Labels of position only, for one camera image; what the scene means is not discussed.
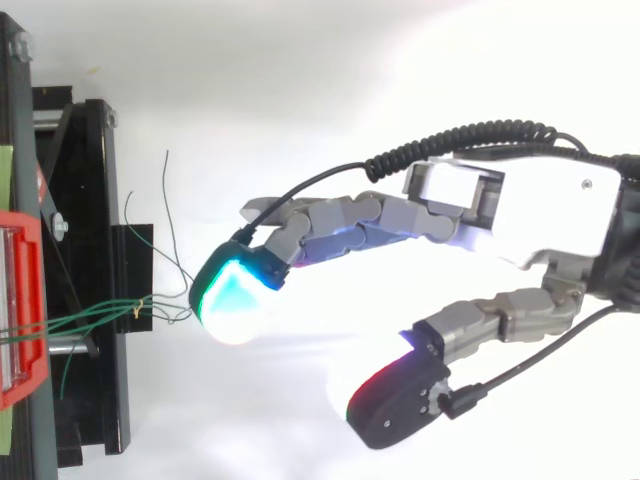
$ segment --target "red clamp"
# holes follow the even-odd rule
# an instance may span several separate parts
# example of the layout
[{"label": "red clamp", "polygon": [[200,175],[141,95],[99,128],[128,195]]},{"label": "red clamp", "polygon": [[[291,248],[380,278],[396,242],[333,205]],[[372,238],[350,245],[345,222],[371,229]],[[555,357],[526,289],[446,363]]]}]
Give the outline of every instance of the red clamp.
[{"label": "red clamp", "polygon": [[40,219],[0,211],[0,330],[18,327],[0,332],[0,339],[37,335],[0,345],[0,410],[33,393],[49,374],[42,264]]}]

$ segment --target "black metal frame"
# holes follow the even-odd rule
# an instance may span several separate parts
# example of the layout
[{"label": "black metal frame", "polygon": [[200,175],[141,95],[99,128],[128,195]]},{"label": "black metal frame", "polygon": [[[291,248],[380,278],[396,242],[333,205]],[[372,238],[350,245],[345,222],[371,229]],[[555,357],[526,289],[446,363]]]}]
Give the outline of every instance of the black metal frame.
[{"label": "black metal frame", "polygon": [[[34,89],[34,106],[45,98]],[[57,130],[36,132],[38,158],[49,178],[52,201],[41,204],[45,276],[52,316],[74,313],[111,299],[141,298],[151,293],[151,249],[140,248],[129,230],[118,225],[118,197],[110,107],[102,100],[55,105],[62,110]],[[60,212],[69,223],[61,242],[52,234],[50,219]],[[151,226],[136,226],[153,241]],[[104,444],[107,455],[122,453],[129,445],[129,405],[124,333],[150,331],[150,318],[131,315],[96,327],[91,337],[99,355],[75,355],[58,399],[67,355],[51,359],[55,398],[59,467],[82,464],[82,445]]]},{"label": "black metal frame", "polygon": [[[32,91],[29,64],[10,55],[19,31],[0,12],[0,145],[14,147],[12,209],[42,218],[48,314],[149,295],[153,252],[118,222],[110,107],[103,100],[72,104],[70,87]],[[33,106],[62,110],[57,129],[34,133]],[[38,165],[48,184],[40,200]],[[51,225],[56,212],[70,224],[60,242]],[[153,242],[152,225],[136,229]],[[107,455],[122,453],[131,441],[124,334],[151,329],[151,318],[132,315],[96,327],[85,341],[88,354],[73,356],[63,399],[58,396],[68,355],[52,355],[50,377],[14,407],[11,455],[0,457],[0,478],[56,479],[57,468],[82,464],[83,445],[104,444]]]}]

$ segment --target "white background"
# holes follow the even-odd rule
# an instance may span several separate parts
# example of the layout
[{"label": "white background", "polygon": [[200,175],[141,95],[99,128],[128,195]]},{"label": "white background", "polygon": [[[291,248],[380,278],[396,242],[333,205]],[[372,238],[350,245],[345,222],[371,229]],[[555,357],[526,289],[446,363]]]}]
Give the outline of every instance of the white background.
[{"label": "white background", "polygon": [[[640,69],[628,0],[2,0],[38,44],[36,85],[71,84],[120,115],[121,208],[195,274],[249,198],[461,124],[542,121],[603,154],[637,152]],[[398,192],[402,176],[378,184]],[[370,188],[362,172],[312,196]],[[544,195],[544,185],[540,185]],[[463,273],[455,274],[463,265]],[[349,334],[407,327],[543,270],[411,241],[290,274],[269,335],[216,344],[197,322],[127,337],[133,441],[84,450],[77,479],[640,477],[636,318],[617,316],[455,422],[369,451],[332,411],[327,365]],[[156,292],[179,291],[156,257]],[[585,313],[599,305],[587,301]],[[540,345],[486,345],[453,367],[482,381]]]}]

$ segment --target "black coiled cord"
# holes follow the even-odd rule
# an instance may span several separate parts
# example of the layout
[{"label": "black coiled cord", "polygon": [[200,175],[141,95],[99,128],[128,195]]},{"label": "black coiled cord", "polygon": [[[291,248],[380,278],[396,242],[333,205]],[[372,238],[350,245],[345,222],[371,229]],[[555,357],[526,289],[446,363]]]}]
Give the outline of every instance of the black coiled cord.
[{"label": "black coiled cord", "polygon": [[439,157],[459,150],[496,144],[522,144],[522,155],[550,155],[581,160],[616,168],[627,178],[640,178],[640,162],[635,155],[607,157],[595,155],[586,149],[556,147],[562,138],[553,127],[522,120],[497,120],[453,128],[420,141],[407,143],[365,162],[367,177],[372,183],[388,175],[407,169],[413,162]]}]

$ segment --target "screw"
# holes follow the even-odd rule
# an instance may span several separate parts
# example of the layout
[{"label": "screw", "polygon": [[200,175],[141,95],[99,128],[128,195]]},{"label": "screw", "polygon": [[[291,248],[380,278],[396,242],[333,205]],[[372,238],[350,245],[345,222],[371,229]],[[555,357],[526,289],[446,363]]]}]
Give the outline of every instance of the screw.
[{"label": "screw", "polygon": [[11,56],[21,62],[28,63],[33,60],[35,54],[35,42],[28,32],[17,32],[11,38],[9,51]]},{"label": "screw", "polygon": [[64,221],[60,212],[57,212],[51,217],[51,228],[53,230],[53,238],[61,242],[64,239],[64,234],[69,231],[69,224]]},{"label": "screw", "polygon": [[107,127],[116,128],[118,126],[118,112],[113,109],[107,111]]}]

